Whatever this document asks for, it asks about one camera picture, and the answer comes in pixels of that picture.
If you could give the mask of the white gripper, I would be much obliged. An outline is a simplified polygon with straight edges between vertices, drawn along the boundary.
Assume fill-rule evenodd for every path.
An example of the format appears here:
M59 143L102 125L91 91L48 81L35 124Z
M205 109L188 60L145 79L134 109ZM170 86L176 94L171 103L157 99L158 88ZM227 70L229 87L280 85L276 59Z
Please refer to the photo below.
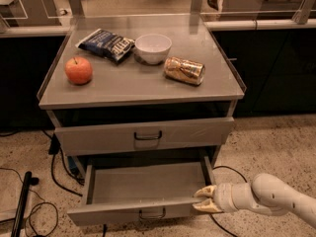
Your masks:
M194 197L206 197L207 199L194 203L197 211L207 213L235 212L245 205L245 184L221 183L218 186L206 186L195 192Z

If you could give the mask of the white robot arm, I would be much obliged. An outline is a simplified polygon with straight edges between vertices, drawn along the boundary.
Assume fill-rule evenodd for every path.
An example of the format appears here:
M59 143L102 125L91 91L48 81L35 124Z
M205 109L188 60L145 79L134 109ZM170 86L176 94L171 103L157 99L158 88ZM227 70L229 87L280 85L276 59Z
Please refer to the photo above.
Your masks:
M249 210L268 216L279 216L291 212L316 228L316 199L302 194L276 176L262 173L251 183L221 183L198 190L195 198L204 198L194 203L197 211L236 212Z

